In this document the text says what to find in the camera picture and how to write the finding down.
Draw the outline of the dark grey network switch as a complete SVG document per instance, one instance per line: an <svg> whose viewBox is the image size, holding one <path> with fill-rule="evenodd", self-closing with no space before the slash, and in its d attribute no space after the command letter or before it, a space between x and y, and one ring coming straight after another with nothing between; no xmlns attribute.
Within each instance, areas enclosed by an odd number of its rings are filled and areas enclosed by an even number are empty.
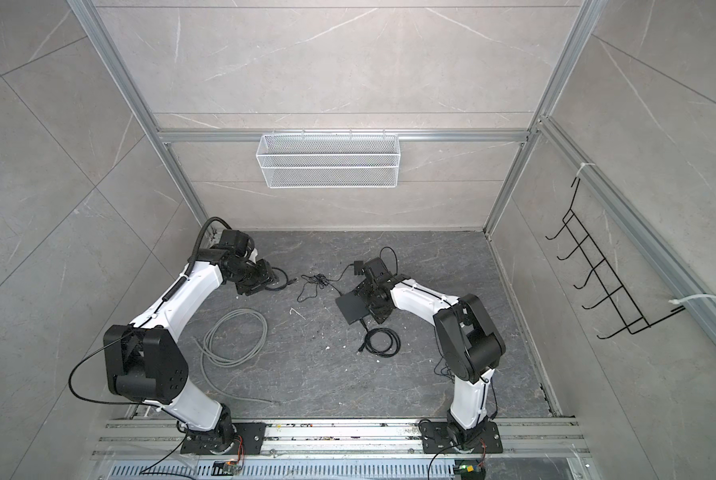
<svg viewBox="0 0 716 480"><path fill-rule="evenodd" d="M357 290L339 296L336 305L348 325L373 316L371 297Z"/></svg>

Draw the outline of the black power adapter with cord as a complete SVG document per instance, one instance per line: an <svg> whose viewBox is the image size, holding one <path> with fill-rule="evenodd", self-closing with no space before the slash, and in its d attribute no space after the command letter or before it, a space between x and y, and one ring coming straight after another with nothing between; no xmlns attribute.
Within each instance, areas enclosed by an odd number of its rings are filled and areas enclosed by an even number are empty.
<svg viewBox="0 0 716 480"><path fill-rule="evenodd" d="M319 297L319 294L322 291L328 289L333 289L339 295L342 295L343 292L336 286L336 284L343 279L348 270L355 269L360 264L361 261L354 261L348 264L343 269L342 273L336 278L331 278L323 273L302 274L300 276L300 279L303 281L303 287L300 291L300 294L297 296L296 301L298 303L304 303L309 300L314 300Z"/></svg>

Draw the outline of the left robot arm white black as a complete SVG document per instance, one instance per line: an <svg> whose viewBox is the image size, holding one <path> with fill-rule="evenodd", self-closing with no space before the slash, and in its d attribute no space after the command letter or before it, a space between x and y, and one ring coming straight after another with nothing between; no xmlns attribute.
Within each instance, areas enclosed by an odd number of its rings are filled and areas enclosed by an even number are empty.
<svg viewBox="0 0 716 480"><path fill-rule="evenodd" d="M273 267L259 258L248 234L222 218L207 219L170 288L130 323L114 325L103 336L100 351L115 404L162 409L178 421L186 451L239 452L242 435L230 408L191 381L178 340L220 286L233 283L239 294L253 295L276 280Z"/></svg>

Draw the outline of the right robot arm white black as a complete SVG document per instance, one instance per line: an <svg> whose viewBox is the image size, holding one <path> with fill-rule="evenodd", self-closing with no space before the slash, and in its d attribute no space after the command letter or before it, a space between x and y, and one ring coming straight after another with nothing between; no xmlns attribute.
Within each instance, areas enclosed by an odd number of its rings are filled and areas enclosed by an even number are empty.
<svg viewBox="0 0 716 480"><path fill-rule="evenodd" d="M506 344L481 300L423 286L391 272L381 257L356 261L353 268L363 280L337 299L345 319L364 323L371 317L381 325L401 310L432 325L440 355L454 378L446 422L449 445L460 451L487 445L497 434L496 414L487 411L488 392Z"/></svg>

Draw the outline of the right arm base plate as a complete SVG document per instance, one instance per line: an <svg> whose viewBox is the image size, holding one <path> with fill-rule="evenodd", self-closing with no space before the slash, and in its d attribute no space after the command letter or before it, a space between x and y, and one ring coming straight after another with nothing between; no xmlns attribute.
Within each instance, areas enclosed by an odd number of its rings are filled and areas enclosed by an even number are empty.
<svg viewBox="0 0 716 480"><path fill-rule="evenodd" d="M495 422L485 420L466 430L455 420L432 421L421 419L417 423L423 451L433 453L486 453L500 454L503 444Z"/></svg>

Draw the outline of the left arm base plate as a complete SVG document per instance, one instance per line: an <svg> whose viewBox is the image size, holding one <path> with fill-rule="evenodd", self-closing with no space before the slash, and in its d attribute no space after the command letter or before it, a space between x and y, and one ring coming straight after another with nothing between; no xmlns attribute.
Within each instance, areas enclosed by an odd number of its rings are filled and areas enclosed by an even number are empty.
<svg viewBox="0 0 716 480"><path fill-rule="evenodd" d="M214 430L188 431L181 454L195 455L259 455L267 425L262 422L219 424Z"/></svg>

